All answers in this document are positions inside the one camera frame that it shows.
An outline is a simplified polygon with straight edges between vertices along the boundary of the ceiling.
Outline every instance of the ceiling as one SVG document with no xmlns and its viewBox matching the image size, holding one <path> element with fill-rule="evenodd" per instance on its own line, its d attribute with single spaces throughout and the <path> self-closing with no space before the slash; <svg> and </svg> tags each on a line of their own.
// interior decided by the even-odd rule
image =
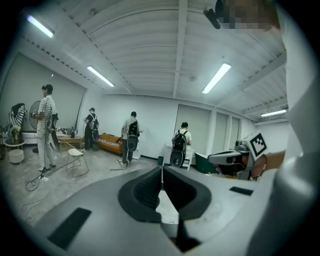
<svg viewBox="0 0 320 256">
<path fill-rule="evenodd" d="M 26 52 L 50 57 L 68 78 L 105 94 L 176 98 L 255 121 L 287 107 L 286 51 L 276 31 L 215 29 L 203 15 L 212 0 L 57 0 L 26 9 L 54 31 L 26 22 Z M 232 66 L 208 93 L 223 62 Z M 93 66 L 110 87 L 89 70 Z"/>
</svg>

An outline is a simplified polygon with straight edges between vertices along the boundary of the black t-shirt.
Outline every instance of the black t-shirt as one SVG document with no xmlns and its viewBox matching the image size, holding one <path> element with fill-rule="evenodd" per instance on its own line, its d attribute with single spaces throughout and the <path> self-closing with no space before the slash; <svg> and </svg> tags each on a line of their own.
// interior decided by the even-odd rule
<svg viewBox="0 0 320 256">
<path fill-rule="evenodd" d="M 89 120 L 89 122 L 86 124 L 86 128 L 90 129 L 90 124 L 92 122 L 92 120 L 96 117 L 96 114 L 88 114 L 88 116 L 86 117 L 87 120 Z"/>
</svg>

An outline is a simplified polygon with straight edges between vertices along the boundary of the orange sofa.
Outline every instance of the orange sofa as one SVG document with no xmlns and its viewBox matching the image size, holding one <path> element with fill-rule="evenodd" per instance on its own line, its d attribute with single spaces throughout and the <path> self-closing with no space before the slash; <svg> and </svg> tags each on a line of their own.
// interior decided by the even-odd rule
<svg viewBox="0 0 320 256">
<path fill-rule="evenodd" d="M 119 141 L 118 136 L 111 134 L 103 133 L 99 135 L 98 146 L 105 150 L 115 152 L 119 155 L 122 154 L 122 141 Z"/>
</svg>

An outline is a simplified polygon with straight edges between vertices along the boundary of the backpack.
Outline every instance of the backpack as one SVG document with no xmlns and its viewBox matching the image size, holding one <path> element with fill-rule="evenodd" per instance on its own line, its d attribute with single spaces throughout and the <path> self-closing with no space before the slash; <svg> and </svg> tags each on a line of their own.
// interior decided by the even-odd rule
<svg viewBox="0 0 320 256">
<path fill-rule="evenodd" d="M 138 131 L 138 121 L 136 120 L 132 124 L 130 124 L 129 129 L 128 129 L 128 136 L 138 136 L 139 137 L 140 133 Z"/>
<path fill-rule="evenodd" d="M 187 139 L 186 139 L 186 133 L 188 131 L 186 130 L 184 133 L 180 133 L 180 130 L 178 130 L 177 135 L 174 137 L 172 141 L 172 149 L 176 151 L 184 152 L 187 148 Z"/>
<path fill-rule="evenodd" d="M 97 129 L 97 124 L 98 124 L 97 115 L 95 115 L 95 117 L 94 117 L 92 114 L 90 114 L 90 116 L 92 116 L 92 118 L 93 118 L 91 123 L 90 123 L 90 129 L 91 130 L 96 130 Z"/>
</svg>

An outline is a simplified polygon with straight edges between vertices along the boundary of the fluorescent light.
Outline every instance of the fluorescent light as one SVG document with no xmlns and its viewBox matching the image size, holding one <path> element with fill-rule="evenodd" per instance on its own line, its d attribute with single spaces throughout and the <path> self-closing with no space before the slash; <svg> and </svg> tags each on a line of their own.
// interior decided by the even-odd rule
<svg viewBox="0 0 320 256">
<path fill-rule="evenodd" d="M 265 114 L 262 114 L 261 116 L 264 118 L 264 117 L 270 117 L 270 116 L 275 116 L 275 115 L 280 115 L 280 114 L 283 114 L 283 113 L 286 113 L 287 111 L 285 109 L 283 110 L 279 110 L 279 111 L 274 111 L 274 112 L 270 112 L 270 113 L 265 113 Z"/>
<path fill-rule="evenodd" d="M 218 72 L 214 75 L 208 85 L 203 89 L 202 93 L 207 94 L 211 89 L 220 81 L 220 79 L 228 72 L 231 68 L 229 64 L 223 63 L 219 68 Z"/>
<path fill-rule="evenodd" d="M 114 84 L 112 84 L 108 79 L 103 77 L 101 74 L 99 74 L 92 66 L 87 67 L 88 70 L 90 70 L 92 73 L 94 73 L 98 78 L 100 78 L 102 81 L 106 82 L 111 87 L 115 87 Z"/>
<path fill-rule="evenodd" d="M 30 23 L 35 25 L 38 29 L 40 29 L 43 33 L 45 33 L 48 37 L 52 38 L 54 35 L 49 29 L 47 29 L 44 25 L 42 25 L 39 21 L 37 21 L 34 17 L 28 16 L 26 18 Z"/>
</svg>

